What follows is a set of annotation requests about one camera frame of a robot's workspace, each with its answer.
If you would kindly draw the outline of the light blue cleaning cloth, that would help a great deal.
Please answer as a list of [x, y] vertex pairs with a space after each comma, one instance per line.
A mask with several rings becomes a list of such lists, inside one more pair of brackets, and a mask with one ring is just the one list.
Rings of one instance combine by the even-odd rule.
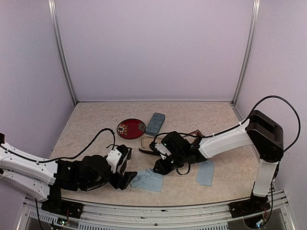
[[155, 173], [152, 169], [138, 171], [137, 175], [130, 182], [132, 188], [161, 192], [164, 182], [164, 176]]

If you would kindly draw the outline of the black glasses case beige lining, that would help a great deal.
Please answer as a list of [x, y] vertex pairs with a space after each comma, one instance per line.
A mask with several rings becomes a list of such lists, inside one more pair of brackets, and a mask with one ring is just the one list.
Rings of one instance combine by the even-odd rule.
[[160, 156], [159, 153], [154, 152], [150, 148], [150, 144], [153, 142], [154, 137], [146, 136], [141, 139], [141, 147], [138, 149], [141, 153], [153, 155], [153, 156]]

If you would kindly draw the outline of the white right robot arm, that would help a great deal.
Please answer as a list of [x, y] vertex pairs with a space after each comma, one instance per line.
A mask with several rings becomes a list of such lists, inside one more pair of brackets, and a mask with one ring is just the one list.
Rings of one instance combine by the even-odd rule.
[[162, 175], [167, 175], [184, 164], [204, 162], [243, 146], [254, 146], [260, 156], [253, 196], [245, 202], [247, 211], [255, 213], [264, 205], [264, 197], [269, 192], [284, 151], [283, 128], [259, 110], [253, 111], [247, 120], [229, 129], [208, 137], [195, 137], [192, 143], [182, 134], [172, 131], [161, 141], [153, 140], [149, 145], [161, 157], [153, 170]]

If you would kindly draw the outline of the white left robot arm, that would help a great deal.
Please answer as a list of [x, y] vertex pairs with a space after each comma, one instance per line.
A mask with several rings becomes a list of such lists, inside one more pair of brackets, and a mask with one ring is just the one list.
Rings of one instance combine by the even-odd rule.
[[92, 191], [106, 184], [124, 190], [137, 175], [126, 171], [132, 149], [112, 143], [106, 156], [43, 159], [14, 148], [0, 136], [0, 178], [39, 202], [46, 202], [57, 213], [67, 209], [62, 190]]

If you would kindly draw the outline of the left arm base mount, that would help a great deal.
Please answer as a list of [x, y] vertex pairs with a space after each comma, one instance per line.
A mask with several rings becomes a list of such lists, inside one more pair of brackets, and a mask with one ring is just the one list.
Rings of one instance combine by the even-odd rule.
[[41, 209], [50, 213], [66, 216], [67, 218], [80, 219], [83, 212], [83, 204], [61, 198], [61, 189], [49, 186], [47, 200], [41, 202]]

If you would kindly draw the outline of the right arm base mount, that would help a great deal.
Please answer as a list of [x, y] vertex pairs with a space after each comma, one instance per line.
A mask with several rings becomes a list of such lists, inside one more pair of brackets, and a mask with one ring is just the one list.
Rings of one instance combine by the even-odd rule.
[[231, 202], [228, 206], [232, 218], [248, 216], [271, 208], [268, 196], [260, 197], [253, 193], [249, 199]]

